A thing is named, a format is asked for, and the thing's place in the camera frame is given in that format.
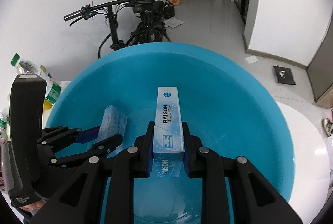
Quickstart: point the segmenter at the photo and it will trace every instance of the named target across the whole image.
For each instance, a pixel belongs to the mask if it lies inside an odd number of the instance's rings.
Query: white label sticker
[[[21,75],[19,78],[37,78],[37,75]]]

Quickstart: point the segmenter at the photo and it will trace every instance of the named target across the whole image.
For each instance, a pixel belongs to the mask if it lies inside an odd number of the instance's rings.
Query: bicycle seat
[[[140,3],[137,6],[132,7],[132,10],[134,13],[154,12],[154,14],[159,14],[162,12],[163,7],[164,2],[156,0],[154,3]]]

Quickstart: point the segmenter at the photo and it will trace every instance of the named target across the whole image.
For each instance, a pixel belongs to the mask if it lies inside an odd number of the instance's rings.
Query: shoe
[[[321,121],[323,129],[326,133],[327,137],[330,137],[333,134],[333,123],[331,122],[331,120],[329,118],[325,118]]]

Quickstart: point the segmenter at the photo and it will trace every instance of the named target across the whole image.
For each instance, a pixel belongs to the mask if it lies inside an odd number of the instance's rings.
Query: light blue box
[[[177,87],[159,87],[153,142],[157,176],[178,177],[184,152]]]

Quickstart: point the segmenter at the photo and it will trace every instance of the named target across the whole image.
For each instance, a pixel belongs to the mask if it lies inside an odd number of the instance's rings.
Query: silver screw
[[[99,158],[97,156],[92,156],[91,158],[89,158],[89,162],[92,164],[95,164],[99,161]]]
[[[209,152],[209,149],[207,148],[207,147],[200,147],[199,148],[199,152],[201,152],[201,153],[203,153],[203,154],[206,154],[206,153],[208,153]]]
[[[138,151],[138,148],[135,146],[131,146],[127,148],[127,151],[131,154],[136,153]]]
[[[237,161],[241,164],[245,164],[247,162],[247,159],[244,156],[239,156],[237,157]]]

